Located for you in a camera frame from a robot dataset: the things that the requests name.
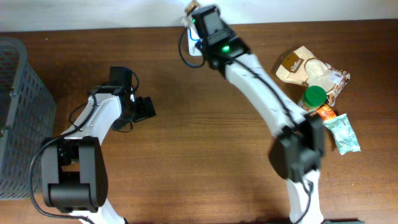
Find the beige brown snack bag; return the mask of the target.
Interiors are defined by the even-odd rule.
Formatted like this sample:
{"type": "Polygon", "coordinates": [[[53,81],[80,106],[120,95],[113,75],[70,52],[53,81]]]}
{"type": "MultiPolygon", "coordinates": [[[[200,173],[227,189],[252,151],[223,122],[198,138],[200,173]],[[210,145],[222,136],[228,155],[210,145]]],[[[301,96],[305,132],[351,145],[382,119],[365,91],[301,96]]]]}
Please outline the beige brown snack bag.
{"type": "Polygon", "coordinates": [[[337,96],[351,80],[349,72],[320,60],[305,46],[289,53],[275,74],[286,83],[322,87],[326,92],[326,103],[329,106],[335,105],[337,96]]]}

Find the green lid jar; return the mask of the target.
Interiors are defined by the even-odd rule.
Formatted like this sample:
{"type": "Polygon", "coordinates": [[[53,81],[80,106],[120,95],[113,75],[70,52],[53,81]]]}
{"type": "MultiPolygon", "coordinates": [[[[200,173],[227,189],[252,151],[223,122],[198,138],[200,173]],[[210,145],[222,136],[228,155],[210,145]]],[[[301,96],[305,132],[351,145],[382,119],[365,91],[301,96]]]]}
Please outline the green lid jar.
{"type": "Polygon", "coordinates": [[[298,105],[306,112],[312,113],[321,107],[324,102],[326,102],[325,90],[320,86],[313,85],[306,89],[298,101],[298,105]]]}

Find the orange tissue packet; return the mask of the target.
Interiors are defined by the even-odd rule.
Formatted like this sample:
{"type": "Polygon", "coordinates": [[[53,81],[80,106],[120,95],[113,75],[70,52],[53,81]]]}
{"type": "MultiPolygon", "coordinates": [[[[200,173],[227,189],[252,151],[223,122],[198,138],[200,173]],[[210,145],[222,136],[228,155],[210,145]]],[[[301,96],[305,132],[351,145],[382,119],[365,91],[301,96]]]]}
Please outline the orange tissue packet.
{"type": "Polygon", "coordinates": [[[318,109],[316,109],[316,114],[318,114],[323,121],[328,121],[337,117],[335,112],[329,107],[328,104],[324,104],[318,109]]]}

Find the teal snack packet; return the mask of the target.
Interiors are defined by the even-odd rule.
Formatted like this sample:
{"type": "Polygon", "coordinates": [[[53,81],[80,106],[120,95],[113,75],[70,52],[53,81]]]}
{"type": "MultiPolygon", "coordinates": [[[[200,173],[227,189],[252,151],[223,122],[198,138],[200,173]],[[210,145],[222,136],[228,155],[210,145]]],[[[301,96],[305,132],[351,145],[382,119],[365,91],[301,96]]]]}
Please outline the teal snack packet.
{"type": "Polygon", "coordinates": [[[335,144],[341,155],[347,152],[360,152],[361,148],[356,134],[349,122],[347,114],[326,120],[324,126],[329,129],[335,139],[335,144]]]}

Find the white tube with brown cap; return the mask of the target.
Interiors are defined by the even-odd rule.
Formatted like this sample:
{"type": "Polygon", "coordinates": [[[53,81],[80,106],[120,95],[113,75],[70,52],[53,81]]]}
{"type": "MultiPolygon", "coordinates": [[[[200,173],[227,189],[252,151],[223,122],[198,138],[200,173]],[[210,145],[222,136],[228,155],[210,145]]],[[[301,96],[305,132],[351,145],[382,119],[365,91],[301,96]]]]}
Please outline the white tube with brown cap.
{"type": "Polygon", "coordinates": [[[200,3],[197,0],[192,0],[188,6],[184,9],[184,15],[182,16],[182,25],[184,27],[190,27],[193,24],[192,13],[194,10],[200,7],[200,3]]]}

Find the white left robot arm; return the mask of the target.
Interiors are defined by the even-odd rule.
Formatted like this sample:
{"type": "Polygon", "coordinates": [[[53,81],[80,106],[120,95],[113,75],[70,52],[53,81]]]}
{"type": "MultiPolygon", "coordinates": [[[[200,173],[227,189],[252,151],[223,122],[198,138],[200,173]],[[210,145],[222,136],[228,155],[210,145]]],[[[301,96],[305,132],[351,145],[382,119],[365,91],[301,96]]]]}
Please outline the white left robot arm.
{"type": "Polygon", "coordinates": [[[46,206],[82,223],[126,223],[108,200],[101,144],[110,129],[120,132],[155,115],[151,98],[134,96],[129,86],[94,87],[75,123],[39,151],[46,206]]]}

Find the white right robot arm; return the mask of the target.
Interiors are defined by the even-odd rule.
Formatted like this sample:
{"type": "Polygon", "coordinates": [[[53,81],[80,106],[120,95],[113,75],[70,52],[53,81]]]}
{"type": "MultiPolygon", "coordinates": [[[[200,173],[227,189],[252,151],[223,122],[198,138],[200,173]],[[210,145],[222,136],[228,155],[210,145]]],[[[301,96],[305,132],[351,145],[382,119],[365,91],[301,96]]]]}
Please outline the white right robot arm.
{"type": "Polygon", "coordinates": [[[279,88],[222,20],[217,5],[192,1],[185,12],[200,38],[196,47],[203,59],[249,100],[273,135],[269,161],[286,183],[290,222],[323,223],[318,195],[325,150],[322,119],[308,114],[279,88]]]}

